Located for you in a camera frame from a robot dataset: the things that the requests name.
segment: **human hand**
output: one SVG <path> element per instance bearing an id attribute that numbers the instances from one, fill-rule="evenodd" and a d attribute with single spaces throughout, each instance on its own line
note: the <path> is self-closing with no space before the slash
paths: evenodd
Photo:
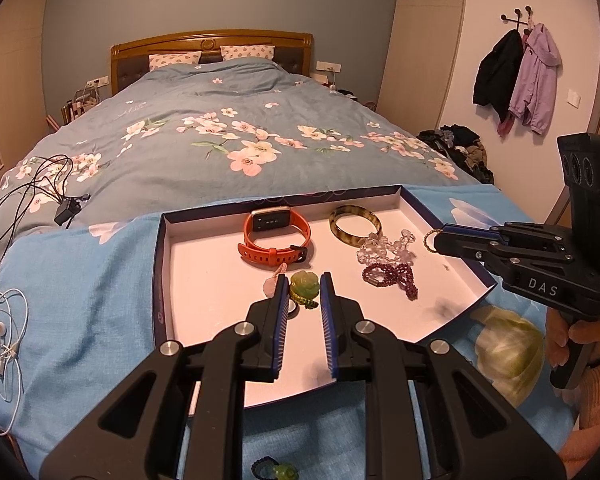
<path id="1" fill-rule="evenodd" d="M 600 359 L 600 320 L 594 323 L 578 321 L 569 327 L 557 310 L 548 308 L 544 354 L 552 367 L 563 366 L 568 361 L 569 339 L 579 344 L 596 343 L 589 362 Z"/>

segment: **pillow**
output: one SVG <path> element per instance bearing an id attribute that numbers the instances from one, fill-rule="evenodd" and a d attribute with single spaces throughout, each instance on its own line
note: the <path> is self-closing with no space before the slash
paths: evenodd
<path id="1" fill-rule="evenodd" d="M 222 60 L 228 61 L 236 57 L 264 57 L 273 59 L 273 45 L 221 46 Z"/>
<path id="2" fill-rule="evenodd" d="M 201 50 L 195 52 L 187 52 L 185 54 L 151 54 L 149 56 L 149 72 L 153 72 L 156 68 L 167 66 L 175 63 L 198 64 Z"/>

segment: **purple jacket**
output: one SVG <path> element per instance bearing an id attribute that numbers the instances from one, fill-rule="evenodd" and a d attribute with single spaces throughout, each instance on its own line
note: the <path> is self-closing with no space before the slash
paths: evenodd
<path id="1" fill-rule="evenodd" d="M 554 38 L 542 23 L 536 25 L 527 43 L 509 110 L 522 124 L 542 135 L 554 114 L 557 69 L 562 60 Z"/>

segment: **light blue blanket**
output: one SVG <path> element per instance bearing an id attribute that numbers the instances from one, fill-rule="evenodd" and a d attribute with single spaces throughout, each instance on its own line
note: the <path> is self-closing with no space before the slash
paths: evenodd
<path id="1" fill-rule="evenodd" d="M 492 186 L 409 189 L 443 221 L 526 220 Z M 151 275 L 159 218 L 151 214 L 131 222 L 29 235 L 13 245 L 0 266 L 0 290 L 20 288 L 31 308 L 20 348 L 25 394 L 14 435 L 34 476 L 53 446 L 154 348 Z M 13 298 L 11 303 L 16 320 L 21 319 L 22 302 Z M 499 321 L 495 328 L 484 317 L 475 319 L 476 312 L 490 306 L 506 313 L 491 317 Z M 434 336 L 451 341 L 499 381 L 526 420 L 558 449 L 573 427 L 573 416 L 549 386 L 543 329 L 543 306 L 498 286 L 477 308 Z M 509 335 L 527 339 L 522 347 L 500 348 L 502 341 L 489 337 L 478 345 L 480 335 L 490 331 L 505 342 Z M 480 365 L 478 354 L 498 352 L 502 362 L 518 362 L 515 373 L 499 368 L 501 361 Z M 251 463 L 269 455 L 295 464 L 303 479 L 362 480 L 363 396 L 362 384 L 335 384 L 247 410 L 243 478 L 251 478 Z M 0 400 L 1 427 L 12 409 L 13 404 Z"/>

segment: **white earphones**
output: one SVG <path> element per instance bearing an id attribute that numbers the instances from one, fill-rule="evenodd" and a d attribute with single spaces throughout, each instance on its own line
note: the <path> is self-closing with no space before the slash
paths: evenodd
<path id="1" fill-rule="evenodd" d="M 20 333 L 18 333 L 13 316 L 11 315 L 11 305 L 7 298 L 7 295 L 10 292 L 22 297 L 24 301 L 24 322 L 22 323 L 22 330 L 20 330 Z M 10 363 L 13 363 L 18 378 L 18 398 L 16 400 L 15 409 L 13 410 L 13 416 L 11 417 L 7 429 L 0 433 L 0 436 L 5 436 L 13 427 L 18 408 L 20 407 L 20 399 L 22 397 L 22 371 L 20 370 L 20 364 L 18 362 L 18 348 L 20 347 L 20 341 L 27 330 L 27 324 L 29 322 L 29 305 L 27 304 L 27 298 L 25 298 L 22 291 L 17 288 L 10 288 L 5 292 L 0 292 L 0 302 L 1 301 L 4 302 L 4 308 L 0 308 L 0 313 L 5 314 L 9 318 L 8 327 L 0 321 L 0 383 L 2 383 L 0 398 L 5 402 L 11 402 L 13 400 L 13 394 L 9 399 L 7 398 L 7 387 L 4 384 L 5 371 L 7 371 Z"/>

